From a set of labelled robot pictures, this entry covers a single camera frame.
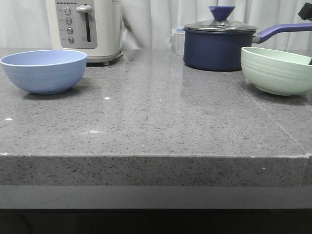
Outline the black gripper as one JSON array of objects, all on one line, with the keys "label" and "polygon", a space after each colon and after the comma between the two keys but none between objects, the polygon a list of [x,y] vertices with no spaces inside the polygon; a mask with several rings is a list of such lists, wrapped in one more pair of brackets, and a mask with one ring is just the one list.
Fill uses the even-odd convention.
[{"label": "black gripper", "polygon": [[301,10],[299,11],[298,15],[301,17],[302,20],[311,20],[312,19],[312,4],[306,2]]}]

